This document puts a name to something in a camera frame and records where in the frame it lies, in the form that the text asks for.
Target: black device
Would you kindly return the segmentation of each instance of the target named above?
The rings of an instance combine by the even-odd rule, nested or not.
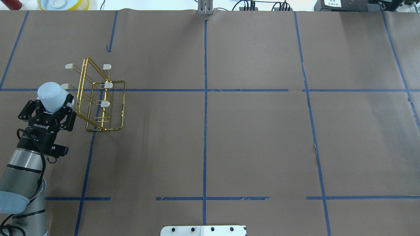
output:
[[[383,10],[395,11],[404,0],[369,0],[369,3],[380,4]]]
[[[381,4],[369,3],[368,0],[318,0],[314,6],[314,11],[374,12],[381,10]]]
[[[413,4],[417,5],[419,2],[420,2],[420,0],[404,0],[404,4],[409,5],[409,6],[411,6]]]
[[[25,129],[26,134],[23,134],[19,140],[17,148],[23,148],[38,152],[38,148],[48,156],[55,158],[64,157],[68,152],[68,147],[54,144],[57,133],[60,130],[72,131],[76,113],[67,104],[73,101],[74,97],[68,94],[63,106],[50,114],[45,109],[40,100],[28,101],[18,119],[28,122],[28,127]],[[33,140],[36,140],[38,147],[35,146]]]

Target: metal bracket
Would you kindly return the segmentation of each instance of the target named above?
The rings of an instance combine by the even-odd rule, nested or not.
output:
[[[246,226],[165,226],[160,236],[246,236]]]
[[[213,15],[213,0],[198,0],[199,15]]]

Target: gold wire rack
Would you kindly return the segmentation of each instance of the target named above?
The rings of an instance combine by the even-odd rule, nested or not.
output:
[[[96,72],[88,75],[88,69],[93,68]],[[112,81],[108,70],[111,65],[104,64],[101,69],[91,58],[83,60],[83,66],[80,69],[74,64],[67,64],[66,69],[73,69],[80,74],[79,87],[76,88],[71,84],[63,84],[62,87],[68,91],[72,91],[77,95],[75,112],[78,117],[84,119],[86,123],[86,130],[91,132],[96,131],[112,131],[120,130],[123,127],[124,121],[124,106],[126,96],[125,81]],[[122,89],[115,89],[115,84],[122,84]],[[122,107],[121,107],[121,123],[117,125],[111,124],[111,114],[119,111],[113,110],[115,108],[115,101],[111,95],[112,92],[122,92]]]

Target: black cable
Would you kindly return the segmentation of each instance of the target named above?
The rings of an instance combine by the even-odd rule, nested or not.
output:
[[[256,3],[278,3],[278,2],[269,2],[269,1],[254,1],[254,2],[256,2]]]
[[[21,233],[22,233],[22,236],[26,236],[26,233],[25,233],[25,230],[23,230],[22,228],[20,228],[20,227],[18,227],[18,226],[11,226],[11,225],[6,225],[5,226],[5,224],[6,224],[6,222],[10,219],[10,218],[12,218],[13,216],[14,216],[15,214],[11,214],[10,216],[8,216],[2,223],[1,223],[1,227],[0,227],[0,234],[2,235],[2,236],[9,236],[9,235],[7,235],[7,234],[5,234],[4,232],[3,232],[3,229],[4,228],[6,228],[6,229],[10,229],[10,228],[13,228],[13,229],[17,229],[17,230],[19,230]]]
[[[57,158],[56,157],[53,157],[55,160],[52,162],[52,161],[50,161],[50,158],[49,157],[47,157],[47,160],[48,160],[48,162],[49,163],[51,163],[51,164],[55,164],[56,162],[57,162]]]
[[[245,3],[247,3],[247,7],[249,7],[249,5],[248,5],[248,1],[247,0],[240,0],[240,1],[238,1],[236,4],[235,4],[235,6],[234,6],[234,8],[232,8],[232,10],[235,10],[235,7],[240,3],[240,2],[245,2]]]
[[[281,9],[282,11],[289,11],[290,10],[290,4],[288,4],[286,1],[283,3],[283,7]]]
[[[276,2],[276,3],[273,5],[273,8],[271,8],[271,10],[272,10],[272,11],[273,11],[273,10],[274,10],[274,8],[276,7],[277,3],[280,3],[280,6],[281,6],[281,2]]]
[[[99,10],[102,10],[102,6],[105,4],[105,0],[103,1],[101,7],[99,8]]]

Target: yellow bowl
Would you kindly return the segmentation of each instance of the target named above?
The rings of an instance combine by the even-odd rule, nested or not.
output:
[[[41,10],[87,10],[89,8],[89,0],[77,0],[77,2],[74,5],[67,6],[67,8],[64,7],[67,4],[67,0],[37,0],[37,1],[38,1],[38,6]],[[52,4],[58,1],[60,1],[58,4],[61,3],[61,6],[54,7]]]

